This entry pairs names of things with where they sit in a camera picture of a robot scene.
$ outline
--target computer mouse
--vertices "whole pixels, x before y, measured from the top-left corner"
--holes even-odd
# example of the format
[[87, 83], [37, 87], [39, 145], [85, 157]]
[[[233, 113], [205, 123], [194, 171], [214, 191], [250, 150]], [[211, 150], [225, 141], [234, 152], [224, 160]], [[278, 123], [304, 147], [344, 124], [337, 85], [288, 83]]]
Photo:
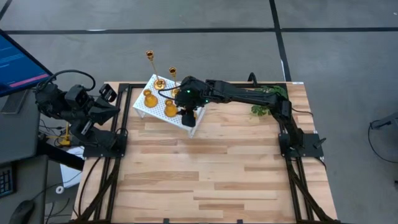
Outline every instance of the computer mouse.
[[8, 224], [28, 224], [34, 208], [35, 203], [33, 200], [25, 200], [21, 202], [11, 215], [10, 222]]

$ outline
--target wooden tabletop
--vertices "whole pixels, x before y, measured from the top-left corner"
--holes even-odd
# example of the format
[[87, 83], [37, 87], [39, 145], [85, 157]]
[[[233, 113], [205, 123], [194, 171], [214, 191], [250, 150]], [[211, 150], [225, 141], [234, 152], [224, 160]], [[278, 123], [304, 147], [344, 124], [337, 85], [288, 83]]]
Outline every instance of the wooden tabletop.
[[[119, 82], [109, 84], [118, 89]], [[286, 84], [293, 107], [310, 111], [304, 85]], [[131, 106], [141, 91], [133, 90]], [[140, 119], [132, 108], [129, 110], [129, 137], [121, 161], [113, 223], [161, 223], [163, 218], [172, 223], [236, 223], [237, 219], [244, 223], [295, 223], [277, 121], [272, 116], [253, 115], [251, 105], [243, 103], [206, 107], [193, 139], [172, 124], [151, 116]], [[293, 111], [293, 115], [300, 128], [313, 132], [310, 114]], [[110, 126], [108, 121], [100, 128]], [[78, 195], [95, 160], [85, 162]], [[98, 192], [103, 160], [89, 178], [82, 210]], [[314, 158], [303, 158], [303, 163], [310, 193], [326, 214], [337, 218], [324, 166]], [[298, 196], [306, 218], [299, 190]]]

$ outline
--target white pegboard stand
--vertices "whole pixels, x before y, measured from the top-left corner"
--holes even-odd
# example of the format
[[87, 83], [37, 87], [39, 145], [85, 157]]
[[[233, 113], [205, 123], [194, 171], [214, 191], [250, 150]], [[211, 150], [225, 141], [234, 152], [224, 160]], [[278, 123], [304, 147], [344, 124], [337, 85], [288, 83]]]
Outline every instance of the white pegboard stand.
[[[166, 79], [164, 77], [161, 77], [161, 76], [159, 76], [159, 78], [165, 80], [165, 82], [166, 82], [165, 89], [174, 87], [174, 81], [168, 80], [168, 79]], [[158, 90], [156, 90], [154, 88], [154, 81], [155, 80], [156, 80], [156, 75], [153, 74], [152, 77], [149, 79], [147, 85], [144, 87], [144, 89], [142, 90], [142, 92], [138, 96], [138, 99], [136, 100], [136, 102], [134, 102], [132, 107], [137, 111], [138, 115], [141, 118], [144, 118], [145, 114], [150, 114], [150, 115], [152, 115], [152, 116], [154, 116], [156, 118], [159, 118], [159, 119], [161, 119], [163, 121], [166, 121], [166, 122], [168, 122], [170, 124], [174, 124], [175, 126], [177, 126], [179, 128], [187, 130], [189, 138], [192, 138], [193, 135], [195, 134], [195, 131], [197, 130], [197, 127], [200, 124], [200, 121], [201, 121], [203, 115], [205, 114], [206, 109], [205, 108], [199, 108], [197, 110], [197, 116], [198, 116], [197, 117], [197, 124], [193, 128], [190, 128], [188, 126], [182, 125], [182, 123], [181, 123], [181, 115], [176, 115], [173, 118], [169, 118], [168, 116], [166, 116], [164, 114], [164, 109], [166, 107], [166, 105], [165, 105], [166, 98], [164, 98], [163, 96], [160, 96], [159, 93], [157, 92]], [[148, 108], [147, 106], [145, 106], [145, 104], [144, 104], [145, 96], [143, 94], [144, 90], [150, 90], [152, 92], [152, 94], [154, 96], [156, 96], [157, 105], [154, 108]], [[168, 97], [172, 97], [170, 91], [163, 91], [162, 94], [165, 95], [165, 96], [168, 96]]]

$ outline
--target green plant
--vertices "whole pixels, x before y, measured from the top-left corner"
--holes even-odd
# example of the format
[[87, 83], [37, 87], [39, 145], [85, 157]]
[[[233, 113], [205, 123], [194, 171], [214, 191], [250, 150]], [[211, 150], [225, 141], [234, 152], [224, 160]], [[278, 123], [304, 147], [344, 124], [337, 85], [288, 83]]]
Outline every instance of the green plant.
[[[280, 96], [283, 96], [284, 98], [287, 99], [287, 92], [285, 89], [283, 89], [280, 86], [274, 85], [274, 86], [263, 86], [261, 88], [256, 88], [254, 91], [260, 91], [263, 93], [275, 93]], [[264, 115], [271, 115], [271, 112], [269, 111], [269, 108], [266, 106], [258, 106], [254, 105], [251, 107], [251, 112], [258, 115], [258, 116], [264, 116]]]

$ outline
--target computer monitor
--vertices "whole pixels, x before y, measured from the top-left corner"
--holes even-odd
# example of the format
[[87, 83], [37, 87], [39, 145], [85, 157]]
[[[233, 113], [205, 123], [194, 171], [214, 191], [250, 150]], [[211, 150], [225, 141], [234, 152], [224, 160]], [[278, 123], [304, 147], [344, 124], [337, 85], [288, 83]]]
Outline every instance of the computer monitor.
[[0, 97], [36, 86], [51, 72], [0, 29]]

